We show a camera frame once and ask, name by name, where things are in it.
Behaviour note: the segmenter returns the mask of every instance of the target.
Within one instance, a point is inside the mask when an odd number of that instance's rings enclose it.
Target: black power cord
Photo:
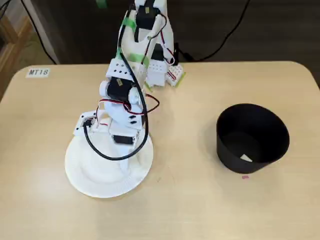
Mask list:
[[[132,5],[130,5],[125,17],[128,18],[129,15],[130,15],[130,12],[132,10]],[[121,27],[121,31],[120,31],[120,36],[119,36],[119,40],[118,40],[118,49],[119,49],[119,52],[120,52],[120,57],[122,58],[126,68],[128,69],[128,71],[130,72],[130,75],[132,76],[132,79],[133,79],[133,82],[138,90],[138,93],[139,93],[139,96],[140,96],[140,99],[141,99],[141,103],[142,103],[142,113],[143,113],[143,116],[144,116],[144,122],[145,122],[145,131],[144,131],[144,138],[142,140],[142,143],[134,150],[132,151],[131,153],[129,153],[128,155],[125,155],[125,156],[120,156],[120,157],[110,157],[110,156],[107,156],[107,155],[104,155],[102,152],[100,152],[94,145],[93,143],[91,142],[89,136],[88,136],[88,130],[87,130],[87,126],[90,127],[91,125],[91,121],[86,121],[83,125],[83,131],[84,131],[84,135],[85,135],[85,139],[86,141],[88,142],[88,144],[90,145],[90,147],[99,155],[101,156],[102,158],[104,159],[107,159],[107,160],[111,160],[111,161],[120,161],[120,160],[125,160],[125,159],[128,159],[132,156],[134,156],[135,154],[137,154],[142,148],[143,146],[146,144],[147,140],[148,140],[148,135],[149,135],[149,121],[148,121],[148,110],[147,110],[147,104],[145,102],[145,98],[144,98],[144,94],[142,92],[142,89],[139,85],[139,82],[135,76],[135,73],[133,72],[131,66],[129,65],[126,57],[124,56],[124,54],[122,53],[122,49],[121,49],[121,43],[122,43],[122,38],[123,38],[123,35],[124,35],[124,32],[125,32],[125,25],[122,25]]]
[[[36,32],[36,34],[38,35],[38,38],[39,38],[39,40],[40,40],[40,44],[41,44],[41,46],[42,46],[42,48],[43,48],[43,51],[44,51],[45,54],[48,56],[48,58],[56,65],[56,64],[57,64],[56,61],[55,61],[55,60],[50,56],[50,54],[47,52],[47,50],[46,50],[46,48],[45,48],[45,45],[44,45],[44,43],[43,43],[43,41],[42,41],[42,39],[41,39],[40,33],[39,33],[38,29],[37,29],[37,26],[36,26],[36,24],[35,24],[35,21],[34,21],[33,18],[31,17],[31,14],[30,14],[30,12],[29,12],[29,10],[28,10],[28,8],[27,8],[27,6],[26,6],[26,4],[25,4],[25,2],[24,2],[23,0],[21,0],[21,4],[23,5],[26,13],[28,14],[28,16],[29,16],[29,18],[30,18],[30,21],[32,22],[32,25],[33,25],[33,27],[34,27],[34,30],[35,30],[35,32]]]
[[[181,53],[182,56],[185,58],[185,60],[187,60],[188,62],[202,62],[202,61],[207,60],[207,59],[213,57],[214,55],[216,55],[216,54],[223,48],[223,46],[224,46],[225,43],[227,42],[228,38],[230,38],[230,36],[231,36],[231,35],[237,30],[237,28],[240,26],[242,20],[243,20],[244,17],[245,17],[245,14],[246,14],[246,11],[247,11],[248,6],[249,6],[249,4],[250,4],[250,1],[251,1],[251,0],[247,0],[247,1],[246,1],[246,3],[245,3],[245,5],[244,5],[244,8],[243,8],[243,10],[242,10],[242,13],[241,13],[241,16],[240,16],[238,22],[237,22],[236,25],[232,28],[232,30],[225,36],[225,38],[223,39],[221,45],[220,45],[213,53],[209,54],[208,56],[205,56],[205,57],[203,57],[203,58],[200,58],[200,59],[197,59],[197,60],[196,60],[196,59],[195,59],[193,56],[191,56],[189,53],[187,53],[187,52],[186,52],[186,53],[185,53],[185,52],[182,52],[182,51],[179,49],[179,47],[178,47],[177,51],[178,51],[179,53]]]
[[[12,0],[8,0],[8,1],[6,1],[4,4],[2,4],[2,5],[0,6],[0,12],[1,12],[1,10],[3,9],[2,14],[0,15],[0,20],[4,17],[4,15],[5,15],[8,7],[9,7],[9,4],[11,3],[11,1],[12,1]]]

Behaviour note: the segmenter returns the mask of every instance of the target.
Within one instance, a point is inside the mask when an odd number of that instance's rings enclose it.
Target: label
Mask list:
[[[49,77],[50,68],[47,67],[31,67],[29,68],[26,78],[47,78]]]
[[[116,81],[118,82],[119,87],[121,87],[123,85],[123,83],[122,83],[120,78],[117,78]]]

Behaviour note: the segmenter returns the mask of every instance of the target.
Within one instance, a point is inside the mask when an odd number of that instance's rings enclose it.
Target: red wire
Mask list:
[[[177,80],[176,76],[175,76],[175,75],[173,75],[173,73],[172,73],[172,72],[168,71],[168,74],[173,78],[173,80]]]
[[[160,34],[161,34],[161,39],[162,39],[163,44],[166,44],[166,43],[165,43],[165,39],[164,39],[164,34],[162,33],[162,31],[161,31]]]
[[[152,98],[153,100],[155,100],[155,101],[157,102],[157,105],[156,105],[155,107],[153,107],[152,109],[150,109],[150,110],[147,111],[147,113],[151,113],[153,110],[155,110],[157,107],[159,107],[160,101],[159,101],[158,99],[156,99],[154,96],[150,95],[150,94],[146,94],[145,96],[146,96],[146,97],[149,97],[149,98]],[[132,115],[143,115],[143,112],[137,113],[137,112],[130,111],[125,104],[123,104],[123,108],[124,108],[129,114],[132,114]]]
[[[162,39],[163,45],[165,45],[166,44],[165,43],[165,38],[164,38],[164,34],[162,33],[162,31],[161,31],[161,39]],[[173,52],[167,47],[166,47],[166,49],[169,51],[169,53],[171,54],[171,56],[173,57],[173,60],[174,60],[175,56],[174,56]],[[166,58],[164,58],[164,59],[165,59],[167,64],[171,64],[170,62],[168,62],[168,60]]]
[[[152,109],[148,110],[147,113],[151,113],[152,111],[154,111],[157,107],[159,107],[160,105],[160,101],[158,99],[156,99],[154,96],[150,95],[150,94],[146,94],[145,95],[146,97],[149,97],[149,98],[152,98],[153,100],[155,100],[157,102],[157,105],[155,107],[153,107]],[[133,112],[133,111],[130,111],[131,109],[131,106],[130,104],[126,103],[126,102],[123,102],[123,101],[117,101],[117,100],[112,100],[112,99],[101,99],[99,101],[99,104],[101,102],[110,102],[110,103],[113,103],[113,104],[122,104],[123,105],[123,108],[129,113],[129,114],[132,114],[132,115],[143,115],[144,113],[141,112],[141,113],[137,113],[137,112]],[[96,108],[96,111],[95,111],[95,115],[96,115],[96,119],[99,123],[99,120],[98,120],[98,109],[99,109],[99,105],[98,107]]]
[[[112,100],[112,99],[101,99],[98,103],[98,106],[96,107],[96,110],[95,110],[95,116],[96,116],[96,121],[98,122],[98,124],[100,125],[105,125],[105,126],[108,126],[108,124],[106,123],[99,123],[99,119],[98,119],[98,109],[99,109],[99,105],[101,102],[110,102],[110,103],[113,103],[113,104],[124,104],[122,101],[117,101],[117,100]]]

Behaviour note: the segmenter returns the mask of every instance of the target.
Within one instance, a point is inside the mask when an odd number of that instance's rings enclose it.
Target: yellow-green object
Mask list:
[[[95,2],[100,9],[106,9],[108,7],[107,0],[95,0]]]
[[[130,53],[128,60],[134,63],[141,63],[141,61],[143,60],[145,68],[149,67],[149,59],[142,54]]]
[[[184,73],[182,74],[180,80],[179,80],[178,83],[175,85],[176,88],[179,87],[180,83],[182,82],[182,79],[184,79],[184,77],[185,77],[186,74],[187,74],[186,72],[184,72]]]
[[[127,27],[130,27],[132,28],[132,31],[135,33],[136,32],[136,28],[137,28],[137,25],[136,25],[136,22],[131,20],[130,18],[128,17],[125,17],[123,19],[123,22],[122,22],[123,25],[127,26]]]
[[[152,89],[151,89],[151,87],[148,85],[148,83],[146,81],[144,82],[144,85],[152,93]]]

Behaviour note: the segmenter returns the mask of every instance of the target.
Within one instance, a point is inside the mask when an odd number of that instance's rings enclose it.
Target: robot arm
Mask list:
[[[110,119],[104,126],[96,121],[89,130],[110,137],[114,156],[106,157],[95,150],[84,125],[84,134],[92,149],[109,160],[125,160],[121,161],[123,169],[128,165],[128,156],[141,149],[148,137],[142,88],[150,79],[164,85],[170,65],[175,62],[173,42],[167,0],[135,0],[135,9],[130,7],[120,27],[117,54],[110,62],[107,80],[99,88],[104,110],[97,110],[96,117],[100,119],[106,113]]]

